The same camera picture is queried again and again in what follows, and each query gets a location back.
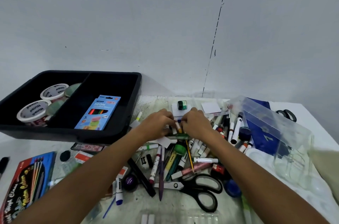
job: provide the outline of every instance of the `black scissor handle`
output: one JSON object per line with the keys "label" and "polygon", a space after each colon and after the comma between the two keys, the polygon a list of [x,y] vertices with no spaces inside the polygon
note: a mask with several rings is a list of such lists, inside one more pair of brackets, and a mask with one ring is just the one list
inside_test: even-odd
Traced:
{"label": "black scissor handle", "polygon": [[[203,185],[203,184],[197,184],[197,179],[199,178],[206,178],[206,179],[212,180],[214,183],[218,185],[218,188],[214,188],[214,187]],[[188,180],[180,179],[179,181],[187,188],[196,188],[196,189],[201,189],[201,190],[204,189],[204,190],[209,190],[211,192],[218,193],[218,194],[222,192],[221,182],[218,179],[215,179],[211,175],[208,175],[208,174],[198,174],[198,175],[195,175],[192,179],[188,179]]]}
{"label": "black scissor handle", "polygon": [[[214,213],[217,208],[218,208],[218,201],[217,201],[217,198],[215,197],[215,195],[213,193],[211,193],[210,191],[208,190],[205,190],[205,189],[193,189],[193,188],[189,188],[189,187],[183,187],[180,192],[182,193],[185,193],[187,195],[190,195],[192,196],[195,201],[198,203],[198,205],[200,206],[200,208],[207,212],[207,213]],[[199,198],[199,195],[207,195],[209,196],[210,198],[212,198],[213,200],[213,203],[211,206],[206,206],[204,205],[201,201],[200,201],[200,198]]]}
{"label": "black scissor handle", "polygon": [[293,112],[291,112],[290,110],[288,109],[285,109],[285,110],[277,110],[276,111],[277,114],[282,114],[285,118],[291,120],[291,121],[294,121],[294,122],[297,122],[297,117],[294,115]]}

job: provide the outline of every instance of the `forearm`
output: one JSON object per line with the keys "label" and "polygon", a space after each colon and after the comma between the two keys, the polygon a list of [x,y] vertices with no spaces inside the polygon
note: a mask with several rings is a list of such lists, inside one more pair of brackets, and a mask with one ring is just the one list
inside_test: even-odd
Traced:
{"label": "forearm", "polygon": [[205,137],[208,147],[229,171],[264,223],[328,223],[303,198],[233,147],[218,132],[211,131]]}
{"label": "forearm", "polygon": [[140,136],[132,130],[92,157],[21,212],[14,223],[80,223],[142,145],[145,139]]}

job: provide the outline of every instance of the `blue marker cap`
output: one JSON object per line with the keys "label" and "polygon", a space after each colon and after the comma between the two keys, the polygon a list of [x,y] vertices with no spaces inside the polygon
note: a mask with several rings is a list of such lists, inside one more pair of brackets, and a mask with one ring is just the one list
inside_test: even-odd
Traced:
{"label": "blue marker cap", "polygon": [[241,190],[238,187],[238,185],[235,183],[233,179],[230,179],[224,184],[224,188],[226,193],[231,197],[240,197],[241,196]]}

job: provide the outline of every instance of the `hand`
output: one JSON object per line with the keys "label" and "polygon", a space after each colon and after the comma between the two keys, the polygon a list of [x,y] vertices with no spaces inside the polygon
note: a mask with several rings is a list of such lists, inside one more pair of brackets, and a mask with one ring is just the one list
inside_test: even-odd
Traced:
{"label": "hand", "polygon": [[166,125],[175,127],[174,117],[170,111],[162,109],[150,114],[135,130],[139,132],[145,139],[145,142],[147,142],[166,136],[170,131],[165,128]]}
{"label": "hand", "polygon": [[205,142],[209,132],[213,132],[209,120],[201,110],[193,107],[188,113],[181,118],[181,125],[190,137]]}

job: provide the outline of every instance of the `black scissors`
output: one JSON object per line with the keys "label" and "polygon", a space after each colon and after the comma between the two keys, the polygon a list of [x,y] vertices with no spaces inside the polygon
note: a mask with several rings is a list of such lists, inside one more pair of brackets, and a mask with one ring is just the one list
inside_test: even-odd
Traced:
{"label": "black scissors", "polygon": [[290,110],[277,110],[276,111],[277,114],[281,114],[282,116],[284,116],[285,118],[297,122],[297,117],[294,115],[293,112],[291,112]]}
{"label": "black scissors", "polygon": [[[199,178],[212,180],[214,183],[218,185],[218,188],[214,188],[203,184],[197,184],[197,179]],[[155,183],[154,187],[159,187],[159,183]],[[217,198],[212,192],[218,194],[222,192],[222,184],[220,183],[220,181],[208,174],[198,174],[189,180],[179,179],[179,182],[165,182],[164,188],[176,189],[182,193],[192,196],[197,201],[200,208],[207,213],[214,213],[218,208]],[[213,200],[212,205],[211,206],[204,205],[199,199],[199,195],[207,195],[210,198],[212,198]]]}

